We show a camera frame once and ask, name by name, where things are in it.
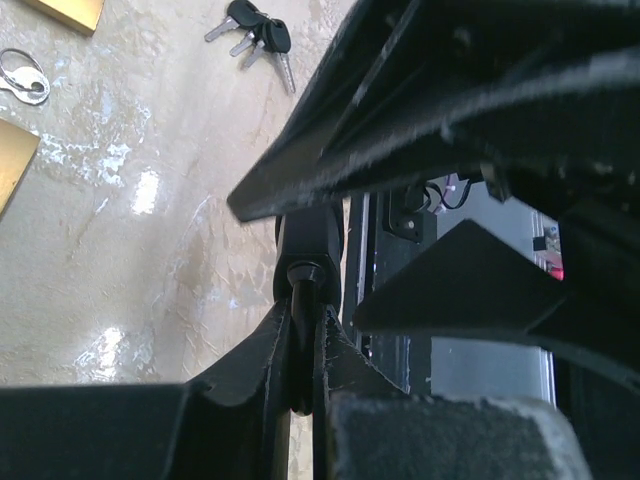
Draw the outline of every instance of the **car key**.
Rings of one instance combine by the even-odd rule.
[[[266,37],[266,50],[276,56],[278,68],[280,68],[287,90],[293,95],[296,93],[296,84],[289,63],[289,51],[291,50],[289,29],[282,20],[272,19],[264,25],[263,31]]]
[[[257,26],[267,21],[253,3],[248,0],[233,0],[227,7],[227,17],[216,28],[204,36],[205,41],[213,42],[225,32],[242,28],[254,30]]]

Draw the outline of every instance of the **black plastic bracket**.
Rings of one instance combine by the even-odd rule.
[[[415,243],[422,242],[424,216],[419,210],[423,202],[421,187],[412,186],[385,194],[384,231]]]

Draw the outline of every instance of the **brass plate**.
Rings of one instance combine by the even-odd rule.
[[[39,137],[0,120],[0,214],[39,143]]]
[[[104,5],[104,0],[23,1],[87,36],[96,31]]]

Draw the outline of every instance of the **concrete floor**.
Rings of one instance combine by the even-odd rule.
[[[41,138],[0,221],[0,384],[186,380],[267,310],[272,225],[238,225],[225,198],[352,0],[258,0],[291,30],[296,97],[267,61],[239,69],[241,33],[203,41],[226,3],[105,0],[93,38],[0,3],[0,49],[52,84],[40,107],[0,92],[0,118]],[[295,421],[291,478],[310,477],[309,431]]]

